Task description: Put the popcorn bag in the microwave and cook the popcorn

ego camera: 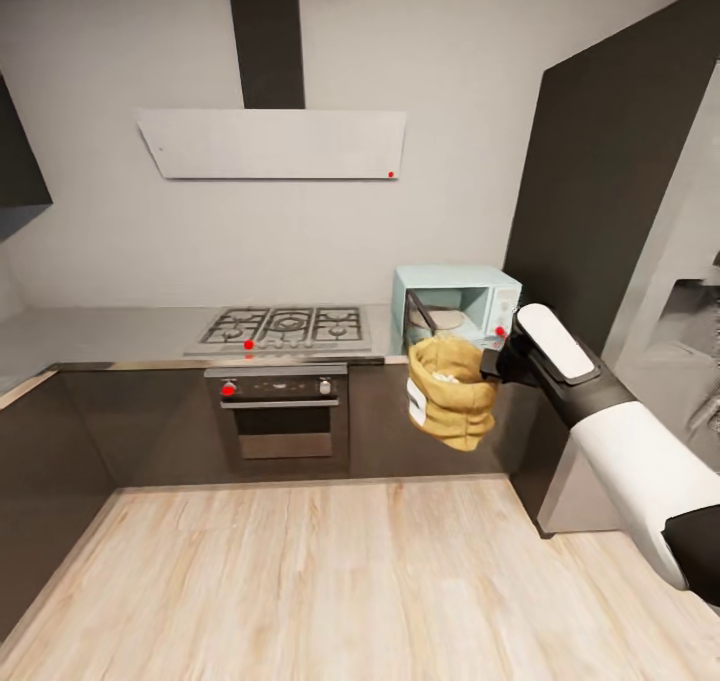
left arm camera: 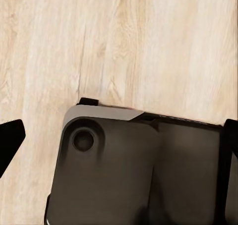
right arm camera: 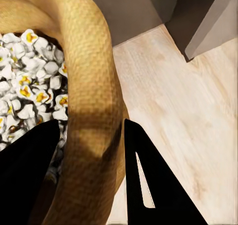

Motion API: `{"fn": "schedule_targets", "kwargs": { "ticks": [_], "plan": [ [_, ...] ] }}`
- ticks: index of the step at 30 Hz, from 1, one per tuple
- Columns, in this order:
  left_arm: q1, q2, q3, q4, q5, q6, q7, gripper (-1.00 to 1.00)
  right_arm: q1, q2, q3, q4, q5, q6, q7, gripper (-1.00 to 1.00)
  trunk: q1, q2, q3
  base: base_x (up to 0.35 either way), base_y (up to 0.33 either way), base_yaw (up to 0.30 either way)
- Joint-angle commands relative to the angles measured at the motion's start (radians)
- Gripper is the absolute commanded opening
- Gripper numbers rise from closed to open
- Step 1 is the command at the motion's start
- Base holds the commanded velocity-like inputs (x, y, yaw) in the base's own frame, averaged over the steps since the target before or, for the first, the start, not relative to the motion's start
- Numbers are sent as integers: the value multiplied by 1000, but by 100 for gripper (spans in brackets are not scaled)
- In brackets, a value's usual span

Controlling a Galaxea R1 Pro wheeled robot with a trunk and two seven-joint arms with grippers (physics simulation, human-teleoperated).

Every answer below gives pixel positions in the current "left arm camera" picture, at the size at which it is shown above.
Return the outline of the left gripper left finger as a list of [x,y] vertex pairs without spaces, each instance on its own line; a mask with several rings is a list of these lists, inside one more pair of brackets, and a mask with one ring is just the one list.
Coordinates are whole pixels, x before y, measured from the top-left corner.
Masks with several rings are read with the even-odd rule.
[[26,138],[21,119],[0,125],[0,178]]

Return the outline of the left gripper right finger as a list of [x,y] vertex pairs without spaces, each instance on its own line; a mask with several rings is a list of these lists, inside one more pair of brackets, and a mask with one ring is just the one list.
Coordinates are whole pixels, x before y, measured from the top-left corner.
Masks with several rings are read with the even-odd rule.
[[227,119],[222,136],[238,159],[238,120]]

